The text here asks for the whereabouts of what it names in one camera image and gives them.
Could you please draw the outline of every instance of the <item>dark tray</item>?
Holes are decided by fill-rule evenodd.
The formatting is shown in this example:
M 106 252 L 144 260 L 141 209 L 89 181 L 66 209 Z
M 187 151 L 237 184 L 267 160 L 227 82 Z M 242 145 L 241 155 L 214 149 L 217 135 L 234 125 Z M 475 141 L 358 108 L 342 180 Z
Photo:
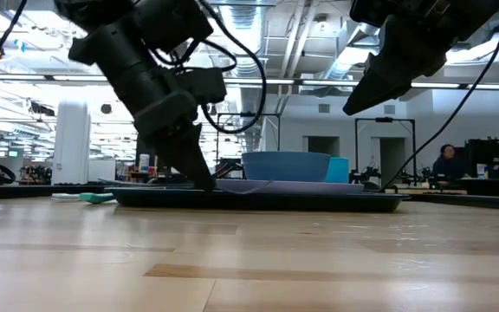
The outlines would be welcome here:
M 361 193 L 348 195 L 236 194 L 155 188 L 111 187 L 119 204 L 131 207 L 226 210 L 393 212 L 406 195 Z
M 457 183 L 469 195 L 499 197 L 499 179 L 460 179 Z

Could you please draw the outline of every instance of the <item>doorway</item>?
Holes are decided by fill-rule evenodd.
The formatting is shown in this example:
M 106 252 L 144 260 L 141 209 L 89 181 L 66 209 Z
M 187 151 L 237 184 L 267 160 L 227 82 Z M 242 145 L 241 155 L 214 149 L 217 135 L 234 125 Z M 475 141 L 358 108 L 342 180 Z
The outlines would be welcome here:
M 380 138 L 380 173 L 382 186 L 398 173 L 405 162 L 405 138 Z
M 311 153 L 325 153 L 332 157 L 340 157 L 340 138 L 339 137 L 304 137 L 303 145 L 307 145 L 304 151 Z

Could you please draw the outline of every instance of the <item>wooden table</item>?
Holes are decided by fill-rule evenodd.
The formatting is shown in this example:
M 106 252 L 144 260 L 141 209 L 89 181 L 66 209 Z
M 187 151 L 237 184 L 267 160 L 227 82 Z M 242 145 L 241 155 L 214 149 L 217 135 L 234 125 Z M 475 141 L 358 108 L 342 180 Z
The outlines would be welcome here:
M 499 211 L 0 200 L 0 311 L 499 311 Z

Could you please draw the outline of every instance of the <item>white column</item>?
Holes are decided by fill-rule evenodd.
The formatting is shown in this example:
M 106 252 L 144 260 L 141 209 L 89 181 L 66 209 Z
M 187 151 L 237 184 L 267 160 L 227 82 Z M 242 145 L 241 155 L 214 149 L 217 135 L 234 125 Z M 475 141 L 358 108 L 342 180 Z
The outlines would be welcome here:
M 90 114 L 84 99 L 59 103 L 53 157 L 53 185 L 85 184 L 90 152 Z
M 278 139 L 278 119 L 272 116 L 265 117 L 261 131 L 261 151 L 276 151 Z

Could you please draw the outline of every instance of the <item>ceiling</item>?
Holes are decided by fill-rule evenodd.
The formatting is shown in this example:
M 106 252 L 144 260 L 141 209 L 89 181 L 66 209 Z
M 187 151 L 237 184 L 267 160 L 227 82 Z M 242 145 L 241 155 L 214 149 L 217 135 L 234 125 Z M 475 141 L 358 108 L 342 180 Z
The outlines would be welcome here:
M 211 3 L 234 3 L 236 1 L 211 1 Z M 255 19 L 252 26 L 253 29 L 259 31 L 238 32 L 241 40 L 248 46 L 259 41 L 261 48 L 257 51 L 258 56 L 263 61 L 269 78 L 288 77 L 290 74 L 298 77 L 302 75 L 324 77 L 323 73 L 338 62 L 339 65 L 347 67 L 347 73 L 343 79 L 358 80 L 362 76 L 360 64 L 366 60 L 370 52 L 374 53 L 378 50 L 378 47 L 375 47 L 379 41 L 378 31 L 365 29 L 363 25 L 358 25 L 349 19 L 350 1 L 313 1 L 312 3 L 306 1 L 306 5 L 301 10 L 299 23 L 295 23 L 297 0 L 240 1 L 243 3 L 274 4 L 261 7 L 264 12 L 263 17 Z M 68 60 L 68 49 L 72 39 L 83 37 L 86 33 L 56 15 L 52 10 L 51 3 L 41 0 L 29 1 L 29 5 L 19 20 L 19 25 L 14 28 L 4 45 L 5 57 L 0 61 L 0 75 L 101 75 L 100 70 L 95 66 L 89 67 Z M 12 14 L 12 7 L 0 5 L 0 36 L 8 27 Z M 308 19 L 311 19 L 310 27 L 308 34 L 305 34 L 303 29 Z M 452 50 L 448 54 L 447 66 L 431 80 L 438 82 L 474 80 L 478 75 L 479 68 L 488 60 L 496 45 L 498 34 L 491 34 L 490 30 L 498 23 L 499 15 L 474 34 L 467 42 L 468 45 L 460 45 L 460 49 Z M 211 21 L 211 24 L 216 30 L 211 36 L 211 40 L 226 46 L 228 50 L 236 51 L 236 47 L 227 40 L 214 21 Z M 290 42 L 292 29 L 295 29 L 295 40 Z M 348 40 L 355 39 L 357 35 L 361 39 L 348 45 Z M 300 41 L 304 44 L 302 44 L 301 53 L 296 53 Z M 294 47 L 292 54 L 288 55 L 288 60 L 290 61 L 289 68 L 293 67 L 293 73 L 290 70 L 285 70 L 284 75 L 282 75 L 287 45 L 291 44 Z M 209 67 L 224 62 L 227 62 L 227 59 L 219 55 L 217 51 L 201 47 L 191 58 L 190 65 Z M 499 65 L 494 71 L 491 71 L 487 81 L 499 82 Z M 105 85 L 71 86 L 70 83 L 60 85 L 38 84 L 28 81 L 0 81 L 0 141 L 11 142 L 12 139 L 5 138 L 16 137 L 17 133 L 24 134 L 20 130 L 10 128 L 10 125 L 32 127 L 43 133 L 38 134 L 34 139 L 17 137 L 16 140 L 35 140 L 37 143 L 45 145 L 40 146 L 40 148 L 49 151 L 36 153 L 37 143 L 31 142 L 30 153 L 28 153 L 30 157 L 41 159 L 42 156 L 50 154 L 52 138 L 55 137 L 55 117 L 33 114 L 29 103 L 42 104 L 55 110 L 58 114 L 59 102 L 68 94 L 83 94 L 89 103 L 94 123 L 92 126 L 92 157 L 132 159 L 136 144 L 136 131 L 132 126 L 132 116 L 118 101 L 111 87 Z M 245 95 L 246 92 L 236 86 L 229 88 L 227 99 L 224 103 L 217 105 L 217 111 L 219 113 L 238 113 L 241 110 L 246 110 L 246 106 L 244 106 L 246 104 Z M 298 110 L 301 110 L 300 114 L 304 114 L 303 112 L 309 110 L 309 107 L 305 106 L 308 104 L 315 107 L 317 101 L 314 97 L 308 96 L 305 101 L 297 101 L 298 105 L 288 106 L 286 112 L 288 115 L 298 114 Z M 276 101 L 268 101 L 268 103 L 270 103 L 269 111 L 274 111 Z M 112 113 L 102 113 L 100 110 L 102 104 L 111 104 Z M 208 163 L 213 166 L 217 149 L 217 133 L 203 119 L 202 114 L 200 114 L 198 121 L 204 124 L 201 145 Z M 233 118 L 229 122 L 238 125 L 241 121 Z M 252 133 L 252 135 L 258 136 L 259 127 L 254 129 Z M 255 145 L 247 144 L 247 136 L 221 135 L 220 140 L 221 157 L 237 156 L 241 152 L 255 147 Z

